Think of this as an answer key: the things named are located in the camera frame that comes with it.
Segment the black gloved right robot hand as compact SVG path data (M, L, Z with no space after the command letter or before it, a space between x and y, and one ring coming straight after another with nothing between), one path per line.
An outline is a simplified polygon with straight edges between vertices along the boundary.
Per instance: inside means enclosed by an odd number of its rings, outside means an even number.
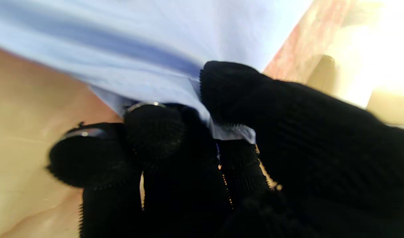
M404 238L404 129L238 63L200 80L214 122L256 144L215 140L180 104L79 124L47 169L83 188L81 238Z

